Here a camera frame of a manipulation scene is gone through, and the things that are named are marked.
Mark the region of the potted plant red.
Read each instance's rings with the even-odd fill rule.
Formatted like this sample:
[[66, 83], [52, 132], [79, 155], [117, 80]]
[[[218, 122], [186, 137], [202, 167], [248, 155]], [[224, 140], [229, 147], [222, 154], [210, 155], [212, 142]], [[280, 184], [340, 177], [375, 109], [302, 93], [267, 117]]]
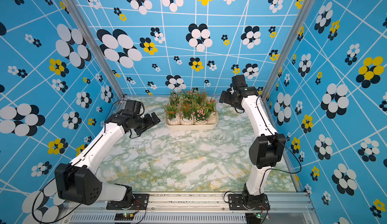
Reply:
[[180, 115], [177, 105], [164, 105], [164, 111], [168, 125], [180, 125]]
[[181, 124], [182, 125], [194, 125], [193, 123], [193, 106], [190, 103], [183, 103], [180, 105], [180, 111], [181, 111]]

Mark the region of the potted plant front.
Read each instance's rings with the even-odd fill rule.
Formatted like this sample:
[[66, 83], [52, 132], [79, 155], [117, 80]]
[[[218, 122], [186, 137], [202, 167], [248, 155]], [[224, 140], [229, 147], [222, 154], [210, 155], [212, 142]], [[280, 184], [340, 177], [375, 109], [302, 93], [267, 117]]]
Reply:
[[208, 118], [211, 118], [216, 113], [216, 104], [217, 102], [213, 98], [207, 101]]

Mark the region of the potted plant orange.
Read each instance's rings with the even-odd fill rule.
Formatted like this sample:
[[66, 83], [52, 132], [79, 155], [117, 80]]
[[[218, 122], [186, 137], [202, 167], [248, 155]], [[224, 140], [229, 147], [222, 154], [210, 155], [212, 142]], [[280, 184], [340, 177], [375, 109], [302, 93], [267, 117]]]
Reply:
[[207, 100], [208, 94], [205, 90], [201, 89], [201, 90], [194, 90], [193, 96], [196, 104], [201, 105]]

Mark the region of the potted plant pink centre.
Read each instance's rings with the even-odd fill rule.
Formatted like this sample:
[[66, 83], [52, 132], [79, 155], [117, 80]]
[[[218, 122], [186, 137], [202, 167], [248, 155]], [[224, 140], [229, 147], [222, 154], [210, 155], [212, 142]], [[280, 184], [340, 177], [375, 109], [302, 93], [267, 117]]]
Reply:
[[203, 103], [201, 105], [196, 104], [193, 112], [194, 124], [206, 125], [211, 114], [212, 111], [208, 103]]

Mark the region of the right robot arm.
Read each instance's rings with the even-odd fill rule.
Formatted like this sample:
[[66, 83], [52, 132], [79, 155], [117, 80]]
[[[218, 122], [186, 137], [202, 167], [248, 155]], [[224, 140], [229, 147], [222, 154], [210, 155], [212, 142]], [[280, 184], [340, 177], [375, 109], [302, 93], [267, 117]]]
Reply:
[[282, 159], [286, 137], [270, 123], [259, 91], [248, 86], [243, 75], [232, 77], [232, 89], [232, 93], [223, 91], [219, 102], [247, 113], [256, 137], [249, 148], [252, 170], [241, 194], [243, 205], [248, 210], [269, 210], [264, 187], [270, 172]]

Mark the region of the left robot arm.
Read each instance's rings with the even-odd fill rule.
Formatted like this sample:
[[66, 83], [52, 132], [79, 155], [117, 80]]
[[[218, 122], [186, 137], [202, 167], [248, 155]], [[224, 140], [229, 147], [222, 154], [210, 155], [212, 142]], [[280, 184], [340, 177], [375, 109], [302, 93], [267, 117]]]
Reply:
[[155, 113], [145, 113], [143, 103], [126, 100], [124, 108], [107, 117], [100, 133], [77, 157], [56, 167], [59, 198], [84, 205], [108, 201], [117, 208], [133, 206], [135, 200], [130, 186], [103, 183], [96, 173], [110, 149], [126, 133], [141, 136], [159, 123]]

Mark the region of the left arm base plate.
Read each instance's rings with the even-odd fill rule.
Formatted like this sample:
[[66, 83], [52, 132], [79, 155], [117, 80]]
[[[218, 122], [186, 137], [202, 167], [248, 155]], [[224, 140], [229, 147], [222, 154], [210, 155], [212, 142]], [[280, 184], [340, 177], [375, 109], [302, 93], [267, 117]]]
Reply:
[[145, 210], [149, 203], [150, 194], [134, 193], [124, 197], [122, 201], [109, 201], [107, 210]]

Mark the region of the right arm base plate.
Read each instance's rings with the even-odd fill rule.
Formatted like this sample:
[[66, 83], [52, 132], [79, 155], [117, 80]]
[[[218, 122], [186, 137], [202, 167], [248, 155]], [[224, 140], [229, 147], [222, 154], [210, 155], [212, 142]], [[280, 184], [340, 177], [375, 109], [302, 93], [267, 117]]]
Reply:
[[230, 210], [270, 210], [269, 200], [266, 194], [248, 195], [248, 194], [229, 194], [227, 202]]

